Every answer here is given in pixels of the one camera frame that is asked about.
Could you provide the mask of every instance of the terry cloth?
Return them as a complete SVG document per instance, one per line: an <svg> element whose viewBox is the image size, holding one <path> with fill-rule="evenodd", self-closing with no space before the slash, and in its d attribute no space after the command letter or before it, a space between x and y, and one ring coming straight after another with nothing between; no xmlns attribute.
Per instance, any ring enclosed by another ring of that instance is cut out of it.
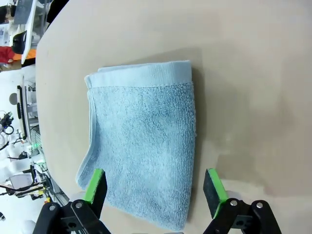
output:
<svg viewBox="0 0 312 234"><path fill-rule="evenodd" d="M184 228L191 196L195 104L189 61L100 68L85 78L90 148L77 173L86 189L106 173L106 201L163 228Z"/></svg>

